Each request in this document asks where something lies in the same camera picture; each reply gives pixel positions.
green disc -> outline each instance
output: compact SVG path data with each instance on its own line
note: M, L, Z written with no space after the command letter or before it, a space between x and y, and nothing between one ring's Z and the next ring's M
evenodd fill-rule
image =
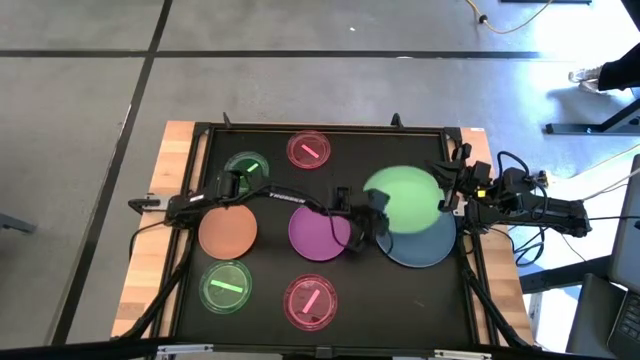
M211 266L200 280L200 300L216 314L239 310L251 295L251 274L241 262L223 261Z
M244 151L235 154L224 165L225 170L239 170L243 174L248 174L254 184L260 183L263 179L269 177L269 163L264 156L253 152ZM240 193L243 194L251 188L249 179L242 177L240 179Z
M438 220L438 203L444 194L428 172L412 166L382 169L367 180L364 190L377 189L390 196L385 207L389 230L415 233Z

white sneaker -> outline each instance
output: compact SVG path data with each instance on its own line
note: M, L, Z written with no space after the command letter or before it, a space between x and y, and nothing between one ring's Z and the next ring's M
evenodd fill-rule
M578 89L592 94L607 95L606 91L598 90L598 80L581 81Z
M592 69L578 69L569 73L569 81L579 83L581 81L597 80L600 77L602 66Z

gray-blue plate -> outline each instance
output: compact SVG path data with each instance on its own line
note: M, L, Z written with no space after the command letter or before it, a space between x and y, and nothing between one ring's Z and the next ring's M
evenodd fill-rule
M412 268L433 266L449 255L456 241L456 224L451 213L443 213L428 228L413 234L393 235L393 249L388 254L393 261ZM385 253L389 250L389 234L376 237Z

plastic dish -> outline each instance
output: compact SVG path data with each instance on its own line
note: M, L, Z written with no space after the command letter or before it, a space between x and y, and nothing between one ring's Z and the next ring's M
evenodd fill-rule
M390 196L384 212L393 233L420 232L438 220L444 193L428 172L412 166L382 169L367 180L364 190L377 189Z
M289 220L289 241L298 254L312 261L326 261L340 255L349 242L351 225L341 217L333 216L331 230L329 217L323 216L306 207L296 210Z
M231 260L249 251L258 234L258 223L244 205L209 210L198 227L198 241L209 256Z
M216 314L231 314L249 300L251 287L251 274L241 262L218 262L200 280L200 300Z
M443 213L435 224L413 234L393 235L393 248L387 254L393 261L412 268L433 266L444 260L451 252L456 241L456 224L451 213ZM389 234L377 236L378 245L385 252L389 251L391 239Z
M251 189L251 182L259 184L262 180L269 177L269 163L267 162L267 159L252 151L235 154L224 165L224 169L238 170L251 177L251 181L245 176L240 178L241 194L244 194Z
M337 310L336 290L320 275L303 275L285 291L284 312L298 329L321 330L331 323Z
M289 139L287 156L302 169L315 169L329 159L331 144L326 136L313 130L301 131Z

yellow cable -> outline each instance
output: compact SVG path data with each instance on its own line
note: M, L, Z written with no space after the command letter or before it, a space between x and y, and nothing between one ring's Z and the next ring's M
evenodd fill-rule
M489 30L493 31L496 34L500 34L500 35L508 34L508 33L514 32L516 30L520 30L523 27L527 26L527 24L529 24L531 21L533 21L533 19L535 19L538 15L540 15L540 13L543 12L544 9L546 9L553 2L553 0L547 1L547 3L542 7L542 9L538 10L538 12L535 13L529 20L525 21L524 24L522 24L520 26L517 26L517 27L515 27L515 28L513 28L511 30L501 31L501 30L498 30L498 29L494 28L491 24L489 24L488 17L485 14L482 14L480 12L480 10L478 10L478 7L476 6L476 4L473 3L473 0L465 0L465 1L467 2L467 4L469 4L469 6L471 6L473 8L473 12L475 12L476 15L478 15L478 18L482 18L482 16L484 15L485 19L482 21L482 23L487 25L487 28L489 28Z

